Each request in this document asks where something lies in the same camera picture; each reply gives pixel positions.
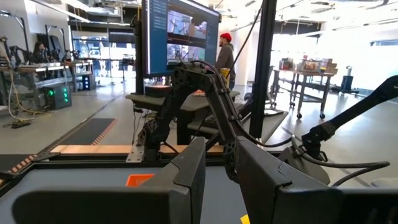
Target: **man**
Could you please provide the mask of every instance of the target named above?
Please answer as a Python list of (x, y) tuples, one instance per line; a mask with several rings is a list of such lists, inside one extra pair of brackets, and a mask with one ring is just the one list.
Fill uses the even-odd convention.
[(235, 87), (235, 69), (233, 68), (234, 63), (234, 46), (231, 44), (231, 34), (225, 33), (220, 35), (219, 46), (221, 47), (220, 54), (218, 55), (215, 67), (220, 72), (221, 68), (231, 69), (229, 74), (229, 89)]

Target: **monitor screen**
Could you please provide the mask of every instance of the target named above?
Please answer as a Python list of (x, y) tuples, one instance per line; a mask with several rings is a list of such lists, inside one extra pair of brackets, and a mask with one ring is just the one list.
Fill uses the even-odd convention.
[(146, 1), (146, 74), (169, 75), (183, 61), (216, 62), (220, 14), (191, 0)]

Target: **yellow cable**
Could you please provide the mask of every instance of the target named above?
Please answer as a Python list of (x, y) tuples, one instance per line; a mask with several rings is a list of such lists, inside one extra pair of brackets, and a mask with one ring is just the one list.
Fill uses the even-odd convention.
[[(6, 51), (5, 51), (5, 49), (4, 49), (4, 47), (3, 47), (2, 45), (0, 45), (0, 50), (1, 50), (1, 54), (3, 54), (3, 56), (6, 58), (6, 60), (7, 60), (8, 63), (9, 63), (9, 65), (11, 65), (11, 61), (10, 61), (10, 59), (8, 58), (8, 55), (6, 54)], [(35, 118), (35, 115), (36, 115), (36, 114), (46, 114), (47, 116), (50, 116), (50, 115), (51, 115), (50, 113), (46, 113), (46, 112), (42, 112), (42, 111), (31, 111), (31, 110), (28, 110), (28, 109), (24, 108), (24, 107), (21, 105), (21, 103), (19, 102), (19, 94), (18, 94), (18, 90), (17, 90), (17, 88), (16, 88), (16, 86), (15, 86), (15, 83), (14, 83), (14, 71), (13, 71), (12, 69), (10, 69), (10, 78), (11, 78), (11, 88), (10, 88), (10, 91), (14, 90), (14, 94), (16, 94), (16, 101), (17, 101), (18, 107), (19, 107), (20, 109), (22, 109), (23, 111), (26, 111), (26, 112), (28, 112), (28, 113), (33, 113), (33, 118), (18, 118), (18, 117), (15, 117), (15, 116), (11, 113), (10, 104), (9, 104), (9, 105), (8, 105), (8, 107), (9, 107), (9, 112), (10, 112), (10, 115), (11, 115), (12, 117), (14, 117), (15, 119), (18, 119), (18, 120), (20, 120), (20, 121), (29, 121), (29, 120), (33, 120), (33, 119)]]

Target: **glass wall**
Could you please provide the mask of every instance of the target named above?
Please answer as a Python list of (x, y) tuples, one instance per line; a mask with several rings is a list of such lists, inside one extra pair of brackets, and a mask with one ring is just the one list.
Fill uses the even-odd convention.
[(123, 63), (125, 58), (136, 58), (134, 44), (109, 42), (100, 36), (74, 36), (73, 49), (80, 51), (80, 58), (93, 61), (94, 74), (101, 84), (136, 77), (135, 68)]

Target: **black rubber mat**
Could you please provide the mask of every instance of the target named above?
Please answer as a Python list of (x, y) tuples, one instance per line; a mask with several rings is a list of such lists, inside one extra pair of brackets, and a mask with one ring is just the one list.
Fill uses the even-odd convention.
[(30, 154), (0, 154), (0, 171), (11, 170)]
[(113, 118), (93, 118), (55, 145), (91, 145), (113, 121)]

